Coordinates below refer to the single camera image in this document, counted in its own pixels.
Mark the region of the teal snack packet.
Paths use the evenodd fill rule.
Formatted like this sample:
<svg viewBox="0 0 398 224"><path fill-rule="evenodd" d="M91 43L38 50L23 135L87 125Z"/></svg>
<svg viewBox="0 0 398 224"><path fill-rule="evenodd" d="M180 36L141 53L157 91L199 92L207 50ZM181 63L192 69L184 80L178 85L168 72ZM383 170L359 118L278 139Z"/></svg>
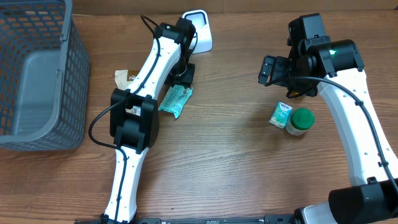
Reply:
<svg viewBox="0 0 398 224"><path fill-rule="evenodd" d="M181 85L170 87L159 106L159 111L172 113L175 119L178 119L185 104L192 96L192 93L192 87L184 87Z"/></svg>

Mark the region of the teal tissue pack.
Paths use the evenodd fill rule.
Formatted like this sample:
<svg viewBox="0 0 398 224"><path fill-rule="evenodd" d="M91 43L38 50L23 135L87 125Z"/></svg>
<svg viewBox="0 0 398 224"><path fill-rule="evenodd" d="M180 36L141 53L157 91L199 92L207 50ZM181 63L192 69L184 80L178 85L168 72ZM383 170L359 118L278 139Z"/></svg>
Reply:
<svg viewBox="0 0 398 224"><path fill-rule="evenodd" d="M278 102L269 122L274 126L284 129L293 108L283 102Z"/></svg>

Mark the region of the green lid jar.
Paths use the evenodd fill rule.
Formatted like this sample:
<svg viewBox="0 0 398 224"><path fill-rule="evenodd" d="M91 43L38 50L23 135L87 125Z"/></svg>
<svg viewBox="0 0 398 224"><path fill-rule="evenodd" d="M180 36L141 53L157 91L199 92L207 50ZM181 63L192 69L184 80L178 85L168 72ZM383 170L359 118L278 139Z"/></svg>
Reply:
<svg viewBox="0 0 398 224"><path fill-rule="evenodd" d="M315 116L312 111L307 108L299 108L290 115L285 128L288 133L299 136L310 129L314 122Z"/></svg>

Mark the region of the brown snack bag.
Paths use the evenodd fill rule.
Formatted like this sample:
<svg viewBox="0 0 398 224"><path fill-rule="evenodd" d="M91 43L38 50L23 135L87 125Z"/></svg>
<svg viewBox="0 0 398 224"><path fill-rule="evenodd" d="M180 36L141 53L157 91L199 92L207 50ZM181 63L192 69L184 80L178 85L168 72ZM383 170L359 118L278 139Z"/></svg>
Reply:
<svg viewBox="0 0 398 224"><path fill-rule="evenodd" d="M121 90L125 90L134 81L138 73L139 71L137 70L116 70L114 73L116 86Z"/></svg>

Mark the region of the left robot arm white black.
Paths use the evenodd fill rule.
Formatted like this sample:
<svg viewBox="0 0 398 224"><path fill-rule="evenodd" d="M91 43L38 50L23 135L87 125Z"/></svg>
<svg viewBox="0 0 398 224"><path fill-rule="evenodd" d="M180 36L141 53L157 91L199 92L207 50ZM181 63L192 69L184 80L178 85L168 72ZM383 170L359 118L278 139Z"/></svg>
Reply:
<svg viewBox="0 0 398 224"><path fill-rule="evenodd" d="M110 114L111 148L116 167L111 197L100 223L132 223L137 212L137 188L144 158L159 133L158 96L164 84L190 87L195 65L189 63L198 34L193 22L179 18L174 25L141 17L154 37L152 50L134 81L115 89Z"/></svg>

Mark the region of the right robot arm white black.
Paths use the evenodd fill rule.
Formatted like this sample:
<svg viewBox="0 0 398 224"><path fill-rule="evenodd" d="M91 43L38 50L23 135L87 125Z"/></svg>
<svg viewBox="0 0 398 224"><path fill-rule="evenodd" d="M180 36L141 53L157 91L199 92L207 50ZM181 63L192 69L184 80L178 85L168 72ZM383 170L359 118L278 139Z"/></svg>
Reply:
<svg viewBox="0 0 398 224"><path fill-rule="evenodd" d="M289 23L287 57L266 56L258 81L287 88L288 98L320 95L345 150L351 185L323 203L298 208L291 223L372 223L397 217L397 157L368 92L364 62L352 40L332 41L319 14Z"/></svg>

